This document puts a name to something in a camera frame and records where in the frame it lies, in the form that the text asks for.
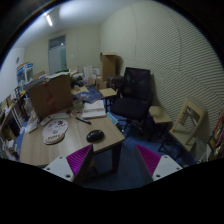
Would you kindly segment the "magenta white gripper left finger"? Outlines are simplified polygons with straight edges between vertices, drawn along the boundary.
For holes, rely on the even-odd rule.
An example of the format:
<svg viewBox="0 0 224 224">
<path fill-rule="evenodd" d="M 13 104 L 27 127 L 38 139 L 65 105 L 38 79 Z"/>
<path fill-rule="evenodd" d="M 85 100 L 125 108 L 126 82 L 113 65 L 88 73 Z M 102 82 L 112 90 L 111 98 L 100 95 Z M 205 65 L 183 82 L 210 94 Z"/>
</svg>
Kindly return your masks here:
<svg viewBox="0 0 224 224">
<path fill-rule="evenodd" d="M 85 146 L 67 157 L 59 156 L 44 170 L 70 182 L 82 182 L 93 157 L 93 145 Z"/>
</svg>

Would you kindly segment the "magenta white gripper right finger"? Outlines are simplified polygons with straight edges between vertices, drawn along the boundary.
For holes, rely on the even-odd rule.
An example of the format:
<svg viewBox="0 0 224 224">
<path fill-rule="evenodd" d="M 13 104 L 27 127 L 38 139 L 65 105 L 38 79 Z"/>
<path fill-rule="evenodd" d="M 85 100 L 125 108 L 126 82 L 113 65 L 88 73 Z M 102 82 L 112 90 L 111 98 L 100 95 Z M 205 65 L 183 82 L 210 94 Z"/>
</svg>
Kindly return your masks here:
<svg viewBox="0 0 224 224">
<path fill-rule="evenodd" d="M 160 156 L 141 145 L 135 145 L 135 153 L 143 176 L 151 178 L 153 181 L 157 181 L 182 169 L 169 155 Z"/>
</svg>

